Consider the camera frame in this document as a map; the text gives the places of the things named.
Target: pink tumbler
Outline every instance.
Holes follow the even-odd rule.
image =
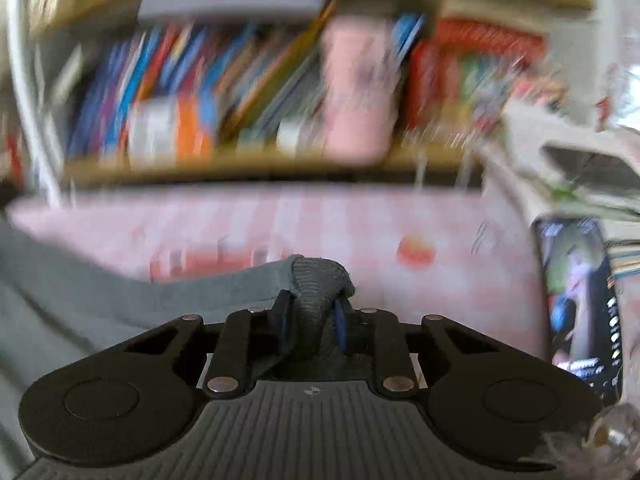
[[[398,118],[398,65],[393,25],[355,16],[334,18],[322,36],[324,153],[357,166],[384,158]]]

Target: phone screen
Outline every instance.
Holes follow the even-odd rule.
[[[622,334],[605,243],[593,218],[536,222],[552,363],[589,383],[604,405],[622,391]]]

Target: pink cylinder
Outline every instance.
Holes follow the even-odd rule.
[[[394,91],[399,77],[392,29],[387,20],[341,16],[324,31],[328,158],[365,165],[382,159],[389,150],[398,116]]]

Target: white cable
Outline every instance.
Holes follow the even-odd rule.
[[[31,158],[38,171],[38,179],[47,193],[47,201],[51,206],[60,206],[60,185],[42,140],[43,127],[37,114],[36,91],[30,78],[30,51],[27,45],[29,22],[25,16],[26,7],[26,0],[7,0],[7,42],[15,101]]]

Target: white logo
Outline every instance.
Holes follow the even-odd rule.
[[[313,397],[315,395],[319,395],[321,390],[320,388],[316,388],[315,386],[312,386],[308,390],[302,390],[302,391],[305,392],[309,397]]]

